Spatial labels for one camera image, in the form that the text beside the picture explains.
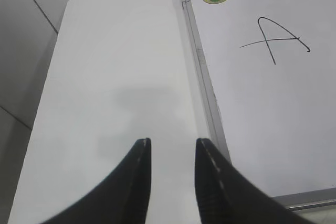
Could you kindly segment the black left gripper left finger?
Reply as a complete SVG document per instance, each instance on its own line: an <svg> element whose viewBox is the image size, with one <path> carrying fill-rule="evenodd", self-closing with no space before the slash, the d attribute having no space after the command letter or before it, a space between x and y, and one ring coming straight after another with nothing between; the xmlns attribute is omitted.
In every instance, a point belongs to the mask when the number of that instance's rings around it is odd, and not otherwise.
<svg viewBox="0 0 336 224"><path fill-rule="evenodd" d="M118 166L46 223L145 223L151 192L151 140L139 139Z"/></svg>

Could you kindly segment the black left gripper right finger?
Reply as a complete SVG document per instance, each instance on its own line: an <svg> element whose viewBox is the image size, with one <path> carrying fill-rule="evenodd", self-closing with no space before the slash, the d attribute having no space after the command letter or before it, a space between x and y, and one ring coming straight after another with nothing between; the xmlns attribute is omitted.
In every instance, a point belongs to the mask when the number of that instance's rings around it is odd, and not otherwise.
<svg viewBox="0 0 336 224"><path fill-rule="evenodd" d="M250 183L207 138L196 141L194 184L202 223L309 223Z"/></svg>

